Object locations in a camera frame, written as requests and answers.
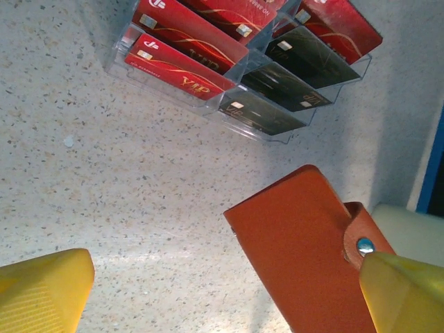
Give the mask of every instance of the black vip card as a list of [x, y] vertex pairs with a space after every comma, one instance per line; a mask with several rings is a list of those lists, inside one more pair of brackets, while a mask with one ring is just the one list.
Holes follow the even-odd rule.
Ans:
[[246, 74], [242, 83], [292, 112], [332, 103], [276, 62]]
[[285, 133], [305, 124], [252, 92], [225, 94], [219, 111], [268, 135]]
[[304, 26], [273, 40], [266, 55], [316, 89], [359, 78], [339, 55]]

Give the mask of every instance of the blue edge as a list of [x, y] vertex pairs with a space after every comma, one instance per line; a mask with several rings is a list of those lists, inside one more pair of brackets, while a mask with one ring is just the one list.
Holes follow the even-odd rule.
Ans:
[[438, 174], [441, 156], [444, 153], [444, 107], [441, 110], [441, 117], [436, 130], [435, 141], [433, 143], [432, 152], [430, 153], [429, 164], [424, 176], [421, 194], [419, 195], [416, 211], [418, 213], [427, 213], [430, 198], [432, 197], [435, 179]]

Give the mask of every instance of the yellow plastic object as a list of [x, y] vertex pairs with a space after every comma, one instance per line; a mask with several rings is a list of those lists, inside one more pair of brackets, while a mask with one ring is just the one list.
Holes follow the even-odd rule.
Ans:
[[0, 267], [0, 332], [74, 333], [93, 281], [81, 248]]
[[378, 333], [443, 333], [444, 268], [371, 253], [359, 275]]

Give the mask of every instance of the white speckled surface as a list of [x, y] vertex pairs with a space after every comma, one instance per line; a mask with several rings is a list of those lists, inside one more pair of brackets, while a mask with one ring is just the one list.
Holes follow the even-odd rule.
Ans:
[[444, 2], [354, 2], [384, 43], [282, 146], [104, 74], [125, 1], [2, 1], [0, 265], [88, 248], [79, 332], [288, 332], [221, 213], [306, 163], [344, 200], [414, 202], [444, 98]]

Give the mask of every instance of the orange leather wallet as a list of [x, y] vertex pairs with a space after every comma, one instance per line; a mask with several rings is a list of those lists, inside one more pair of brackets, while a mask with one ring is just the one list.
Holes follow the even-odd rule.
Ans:
[[361, 203], [342, 203], [306, 165], [224, 213], [297, 333], [374, 333], [359, 287], [357, 241], [393, 253]]

